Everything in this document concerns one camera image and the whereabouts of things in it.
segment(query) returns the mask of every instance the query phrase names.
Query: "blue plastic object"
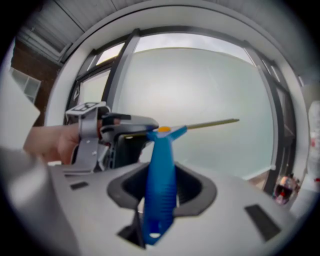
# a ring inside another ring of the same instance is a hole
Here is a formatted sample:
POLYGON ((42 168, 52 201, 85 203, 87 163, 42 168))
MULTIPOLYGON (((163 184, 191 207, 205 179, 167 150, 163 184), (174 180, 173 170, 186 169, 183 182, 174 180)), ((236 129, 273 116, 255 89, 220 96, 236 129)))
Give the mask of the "blue plastic object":
POLYGON ((186 131, 187 127, 182 126, 171 131, 147 133, 154 147, 144 196, 142 233, 146 244, 154 245, 173 223, 177 183, 172 141, 186 131))

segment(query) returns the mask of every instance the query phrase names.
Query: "hand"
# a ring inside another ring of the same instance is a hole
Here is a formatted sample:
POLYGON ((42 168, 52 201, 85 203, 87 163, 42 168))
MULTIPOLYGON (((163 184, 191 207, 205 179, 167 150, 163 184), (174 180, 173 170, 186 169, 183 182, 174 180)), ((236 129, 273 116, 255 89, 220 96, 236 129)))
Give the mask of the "hand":
MULTIPOLYGON (((97 124, 97 135, 101 128, 101 121, 97 124)), ((25 141, 24 150, 42 156, 46 162, 61 161, 71 163, 72 153, 79 144, 79 124, 60 126, 33 127, 25 141)))

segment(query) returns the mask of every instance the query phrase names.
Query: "ceiling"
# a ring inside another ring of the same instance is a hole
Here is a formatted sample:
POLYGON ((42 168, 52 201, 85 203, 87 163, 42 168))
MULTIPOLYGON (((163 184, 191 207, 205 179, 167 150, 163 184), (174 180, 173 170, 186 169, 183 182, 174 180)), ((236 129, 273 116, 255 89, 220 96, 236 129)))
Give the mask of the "ceiling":
MULTIPOLYGON (((18 39, 47 58, 60 63, 67 49, 105 17, 146 0, 51 0, 43 4, 25 23, 18 39)), ((172 4, 175 0, 158 0, 172 4)), ((178 1, 196 4, 196 1, 178 1)), ((316 62, 313 48, 299 20, 286 8, 266 0, 206 0, 226 7, 255 22, 284 49, 284 56, 301 75, 312 71, 316 62)))

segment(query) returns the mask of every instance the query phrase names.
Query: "sky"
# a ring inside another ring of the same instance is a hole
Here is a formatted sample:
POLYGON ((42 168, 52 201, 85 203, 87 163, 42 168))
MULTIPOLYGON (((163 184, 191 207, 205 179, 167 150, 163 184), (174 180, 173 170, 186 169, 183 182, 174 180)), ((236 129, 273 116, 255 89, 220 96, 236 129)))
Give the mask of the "sky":
MULTIPOLYGON (((97 65, 112 57, 117 56, 123 45, 124 43, 121 43, 104 51, 99 61, 97 62, 97 65)), ((210 36, 188 33, 163 33, 144 36, 140 38, 134 52, 137 53, 150 49, 171 47, 195 48, 225 53, 252 64, 246 51, 235 44, 210 36)))

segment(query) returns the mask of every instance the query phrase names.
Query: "brick wall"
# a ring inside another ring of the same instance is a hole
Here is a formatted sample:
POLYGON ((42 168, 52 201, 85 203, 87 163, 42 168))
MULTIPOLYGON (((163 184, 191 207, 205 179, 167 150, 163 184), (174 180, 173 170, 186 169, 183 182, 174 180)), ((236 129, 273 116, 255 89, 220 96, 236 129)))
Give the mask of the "brick wall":
POLYGON ((15 41, 11 66, 16 70, 41 81, 34 102, 34 105, 40 111, 40 116, 34 125, 42 126, 45 121, 45 112, 49 95, 61 67, 18 40, 15 41))

